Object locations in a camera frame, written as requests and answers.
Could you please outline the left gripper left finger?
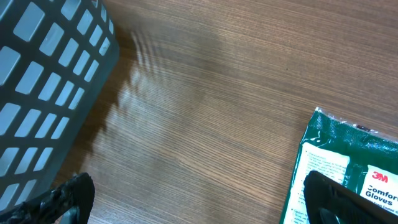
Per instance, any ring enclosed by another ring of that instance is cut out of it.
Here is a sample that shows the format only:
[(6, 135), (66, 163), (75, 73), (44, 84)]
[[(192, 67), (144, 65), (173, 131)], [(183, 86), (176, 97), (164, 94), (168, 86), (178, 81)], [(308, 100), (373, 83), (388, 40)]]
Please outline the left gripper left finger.
[(87, 224), (95, 198), (91, 176), (82, 172), (1, 215), (3, 224)]

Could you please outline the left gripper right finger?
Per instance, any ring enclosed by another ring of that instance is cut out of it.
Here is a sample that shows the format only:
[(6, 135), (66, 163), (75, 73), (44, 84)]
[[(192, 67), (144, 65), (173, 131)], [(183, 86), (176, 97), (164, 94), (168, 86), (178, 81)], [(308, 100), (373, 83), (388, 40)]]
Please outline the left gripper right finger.
[(306, 176), (303, 195), (309, 224), (395, 224), (397, 215), (318, 171)]

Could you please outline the green white wipes packet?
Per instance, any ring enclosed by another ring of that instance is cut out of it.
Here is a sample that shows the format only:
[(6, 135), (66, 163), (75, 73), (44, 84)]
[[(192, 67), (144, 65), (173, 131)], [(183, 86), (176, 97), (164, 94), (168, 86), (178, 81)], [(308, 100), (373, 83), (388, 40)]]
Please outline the green white wipes packet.
[(281, 223), (308, 223), (303, 183), (312, 170), (397, 214), (397, 138), (316, 108), (298, 147)]

